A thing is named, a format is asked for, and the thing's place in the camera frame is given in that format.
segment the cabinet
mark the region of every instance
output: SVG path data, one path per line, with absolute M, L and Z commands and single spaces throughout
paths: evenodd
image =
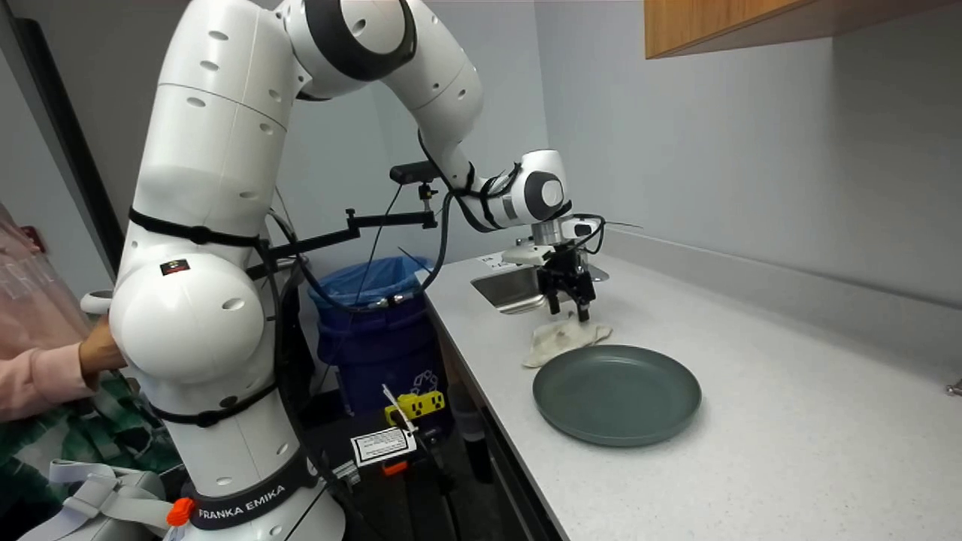
M 852 34 L 957 0 L 643 0 L 646 57 Z

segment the dark gray plate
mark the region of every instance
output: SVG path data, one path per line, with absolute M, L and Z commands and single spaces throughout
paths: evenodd
M 643 449 L 683 433 L 699 387 L 683 364 L 658 350 L 586 345 L 541 367 L 534 400 L 544 421 L 570 438 Z

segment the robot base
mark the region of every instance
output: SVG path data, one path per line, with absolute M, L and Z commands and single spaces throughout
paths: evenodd
M 191 530 L 179 526 L 164 541 L 345 541 L 345 515 L 330 499 L 327 483 L 291 492 L 270 515 L 241 523 L 235 530 Z

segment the countertop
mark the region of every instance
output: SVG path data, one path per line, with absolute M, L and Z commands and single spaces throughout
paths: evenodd
M 493 260 L 449 265 L 430 304 L 570 541 L 962 538 L 962 400 L 911 361 L 607 254 L 607 343 L 676 358 L 704 403 L 672 441 L 591 449 L 544 424 L 521 367 L 548 309 L 469 285 Z

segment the blue bin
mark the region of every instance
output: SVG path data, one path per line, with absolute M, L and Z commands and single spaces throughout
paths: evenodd
M 319 355 L 335 367 L 349 414 L 382 412 L 382 383 L 395 392 L 442 387 L 436 331 L 411 259 L 375 259 L 322 278 L 332 306 L 313 291 L 319 306 Z

